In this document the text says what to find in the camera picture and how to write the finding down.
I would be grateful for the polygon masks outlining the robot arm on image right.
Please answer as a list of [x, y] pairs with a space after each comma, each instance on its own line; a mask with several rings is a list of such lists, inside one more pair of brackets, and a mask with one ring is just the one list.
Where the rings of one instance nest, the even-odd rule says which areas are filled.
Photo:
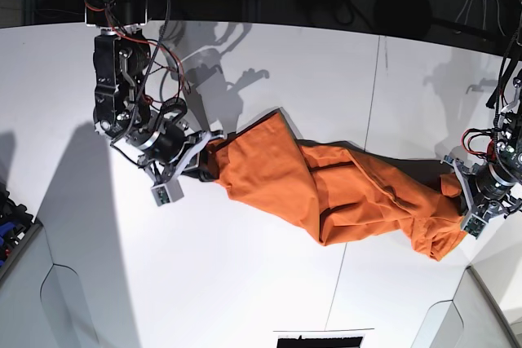
[[513, 196], [521, 184], [521, 28], [511, 36], [502, 57], [498, 82], [486, 107], [494, 110], [488, 129], [470, 128], [461, 137], [461, 145], [481, 165], [467, 167], [453, 156], [442, 160], [449, 165], [462, 188], [461, 229], [477, 237], [496, 217], [507, 218], [521, 210], [521, 199]]

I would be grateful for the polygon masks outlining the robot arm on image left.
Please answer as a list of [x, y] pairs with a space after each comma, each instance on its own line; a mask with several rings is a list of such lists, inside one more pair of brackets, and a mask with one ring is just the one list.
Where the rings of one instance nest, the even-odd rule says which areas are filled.
[[[219, 171], [210, 159], [208, 143], [223, 137], [221, 131], [188, 131], [184, 117], [188, 104], [181, 94], [188, 88], [183, 67], [163, 42], [147, 39], [148, 0], [83, 0], [85, 21], [100, 29], [94, 40], [95, 130], [118, 151], [125, 141], [139, 150], [131, 161], [145, 171], [155, 188], [180, 176], [214, 182]], [[155, 107], [146, 92], [157, 55], [164, 52], [174, 62], [178, 90]]]

